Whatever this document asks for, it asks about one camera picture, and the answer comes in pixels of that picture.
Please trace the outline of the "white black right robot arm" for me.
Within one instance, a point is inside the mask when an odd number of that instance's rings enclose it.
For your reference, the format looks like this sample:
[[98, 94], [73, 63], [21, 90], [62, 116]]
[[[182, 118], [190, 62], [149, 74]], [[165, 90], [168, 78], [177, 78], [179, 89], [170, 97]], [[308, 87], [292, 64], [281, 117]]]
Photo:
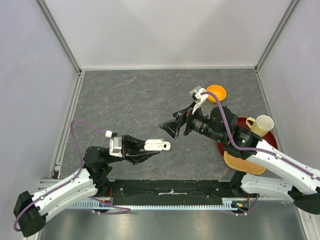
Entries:
[[182, 126], [184, 135], [195, 131], [222, 144], [228, 154], [258, 164], [278, 178], [256, 177], [236, 171], [229, 182], [235, 197], [244, 194], [288, 199], [299, 209], [314, 215], [320, 213], [320, 171], [287, 156], [249, 129], [237, 124], [238, 116], [226, 106], [218, 105], [204, 116], [195, 103], [173, 113], [173, 120], [159, 124], [173, 139]]

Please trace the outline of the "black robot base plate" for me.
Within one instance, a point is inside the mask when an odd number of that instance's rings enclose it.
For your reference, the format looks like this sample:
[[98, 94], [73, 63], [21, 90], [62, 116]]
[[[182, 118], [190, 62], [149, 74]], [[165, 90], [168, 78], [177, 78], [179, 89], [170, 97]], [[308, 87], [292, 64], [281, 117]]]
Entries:
[[218, 204], [223, 198], [251, 199], [255, 193], [232, 189], [219, 180], [139, 180], [117, 179], [99, 189], [98, 199], [111, 198], [113, 204]]

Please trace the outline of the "white oval case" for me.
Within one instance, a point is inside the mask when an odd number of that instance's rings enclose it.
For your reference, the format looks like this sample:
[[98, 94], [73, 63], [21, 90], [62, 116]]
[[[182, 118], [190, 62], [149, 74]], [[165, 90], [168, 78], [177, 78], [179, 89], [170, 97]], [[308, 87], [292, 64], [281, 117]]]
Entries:
[[148, 139], [144, 143], [146, 151], [162, 151], [167, 148], [167, 143], [163, 139]]

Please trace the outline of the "white earbud charging case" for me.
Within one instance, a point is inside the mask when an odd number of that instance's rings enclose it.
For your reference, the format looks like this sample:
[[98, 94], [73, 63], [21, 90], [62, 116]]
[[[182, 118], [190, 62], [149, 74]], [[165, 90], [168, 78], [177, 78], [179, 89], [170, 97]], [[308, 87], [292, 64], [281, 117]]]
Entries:
[[168, 142], [168, 141], [164, 141], [164, 142], [163, 142], [162, 150], [163, 150], [163, 151], [169, 151], [170, 149], [171, 149], [171, 143]]

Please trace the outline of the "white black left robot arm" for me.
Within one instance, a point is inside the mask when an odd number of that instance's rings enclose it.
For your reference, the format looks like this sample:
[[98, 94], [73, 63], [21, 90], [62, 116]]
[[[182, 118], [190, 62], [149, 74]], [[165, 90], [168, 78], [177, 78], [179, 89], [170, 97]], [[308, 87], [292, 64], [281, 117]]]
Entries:
[[137, 165], [168, 151], [171, 143], [163, 139], [141, 140], [130, 135], [111, 134], [108, 147], [90, 146], [80, 159], [80, 168], [64, 180], [33, 194], [20, 193], [13, 209], [13, 228], [27, 238], [41, 229], [55, 215], [76, 202], [110, 191], [110, 163], [128, 161]]

